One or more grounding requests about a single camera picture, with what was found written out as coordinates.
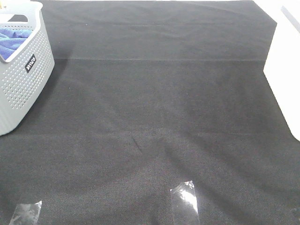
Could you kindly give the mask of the white plastic storage bin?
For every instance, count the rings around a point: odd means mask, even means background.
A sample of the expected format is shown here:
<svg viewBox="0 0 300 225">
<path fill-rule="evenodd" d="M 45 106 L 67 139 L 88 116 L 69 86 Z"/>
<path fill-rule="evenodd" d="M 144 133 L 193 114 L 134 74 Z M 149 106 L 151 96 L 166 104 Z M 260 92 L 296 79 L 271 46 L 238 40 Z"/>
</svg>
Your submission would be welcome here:
<svg viewBox="0 0 300 225">
<path fill-rule="evenodd" d="M 263 72 L 293 137 L 300 139 L 300 2 L 280 8 Z"/>
</svg>

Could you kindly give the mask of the grey perforated laundry basket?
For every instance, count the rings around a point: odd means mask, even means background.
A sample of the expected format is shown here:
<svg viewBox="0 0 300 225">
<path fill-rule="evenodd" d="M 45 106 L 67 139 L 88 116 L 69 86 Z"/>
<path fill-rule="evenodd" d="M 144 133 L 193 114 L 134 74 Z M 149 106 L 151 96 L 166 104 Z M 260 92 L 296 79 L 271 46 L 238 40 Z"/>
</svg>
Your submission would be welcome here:
<svg viewBox="0 0 300 225">
<path fill-rule="evenodd" d="M 26 21 L 7 21 L 0 28 L 31 30 L 30 36 L 7 59 L 0 56 L 0 134 L 13 131 L 47 83 L 54 58 L 38 1 L 10 0 L 1 15 L 23 15 Z"/>
</svg>

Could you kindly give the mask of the clear tape strip left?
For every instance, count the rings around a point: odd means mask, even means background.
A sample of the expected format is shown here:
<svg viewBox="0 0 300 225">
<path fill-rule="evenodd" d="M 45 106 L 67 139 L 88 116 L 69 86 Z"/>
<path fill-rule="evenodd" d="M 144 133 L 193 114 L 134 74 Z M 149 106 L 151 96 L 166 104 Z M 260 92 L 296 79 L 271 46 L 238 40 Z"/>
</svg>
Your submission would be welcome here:
<svg viewBox="0 0 300 225">
<path fill-rule="evenodd" d="M 42 201 L 35 204 L 18 204 L 9 225 L 36 225 L 38 223 Z"/>
</svg>

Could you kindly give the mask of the clear tape strip centre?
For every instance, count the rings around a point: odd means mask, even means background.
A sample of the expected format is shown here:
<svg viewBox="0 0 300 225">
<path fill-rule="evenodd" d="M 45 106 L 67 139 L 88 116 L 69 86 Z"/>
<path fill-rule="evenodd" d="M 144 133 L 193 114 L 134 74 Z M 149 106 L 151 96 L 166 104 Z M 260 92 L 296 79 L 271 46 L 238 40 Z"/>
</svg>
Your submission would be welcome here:
<svg viewBox="0 0 300 225">
<path fill-rule="evenodd" d="M 170 190 L 174 225 L 199 225 L 197 198 L 193 181 L 181 182 Z"/>
</svg>

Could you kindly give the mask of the black table cloth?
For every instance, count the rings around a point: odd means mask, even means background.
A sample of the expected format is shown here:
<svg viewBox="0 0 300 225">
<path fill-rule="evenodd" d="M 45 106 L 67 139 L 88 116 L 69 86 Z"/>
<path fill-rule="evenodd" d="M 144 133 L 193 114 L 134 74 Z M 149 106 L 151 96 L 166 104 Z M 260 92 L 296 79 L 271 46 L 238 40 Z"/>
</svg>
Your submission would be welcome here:
<svg viewBox="0 0 300 225">
<path fill-rule="evenodd" d="M 300 143 L 263 73 L 276 22 L 252 1 L 50 1 L 55 66 L 0 139 L 0 222 L 170 225 L 192 180 L 203 225 L 297 225 Z"/>
</svg>

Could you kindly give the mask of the blue microfibre towel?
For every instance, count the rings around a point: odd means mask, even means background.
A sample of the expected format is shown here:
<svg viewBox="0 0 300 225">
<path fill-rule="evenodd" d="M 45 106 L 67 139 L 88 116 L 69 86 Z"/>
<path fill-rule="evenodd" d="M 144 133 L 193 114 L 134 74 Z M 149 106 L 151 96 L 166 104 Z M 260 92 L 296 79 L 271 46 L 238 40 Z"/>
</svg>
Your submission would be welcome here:
<svg viewBox="0 0 300 225">
<path fill-rule="evenodd" d="M 7 60 L 30 36 L 31 30 L 0 29 L 0 55 Z"/>
</svg>

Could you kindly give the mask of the clear tape strip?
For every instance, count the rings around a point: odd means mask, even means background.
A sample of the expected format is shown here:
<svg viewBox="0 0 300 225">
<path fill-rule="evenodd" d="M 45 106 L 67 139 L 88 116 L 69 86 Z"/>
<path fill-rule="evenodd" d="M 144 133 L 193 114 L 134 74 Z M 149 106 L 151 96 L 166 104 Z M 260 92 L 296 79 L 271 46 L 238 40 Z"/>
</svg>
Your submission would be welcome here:
<svg viewBox="0 0 300 225">
<path fill-rule="evenodd" d="M 9 225 L 36 225 L 38 223 L 42 201 L 35 204 L 18 204 Z"/>
<path fill-rule="evenodd" d="M 197 198 L 193 181 L 181 182 L 170 190 L 174 225 L 199 225 Z"/>
</svg>

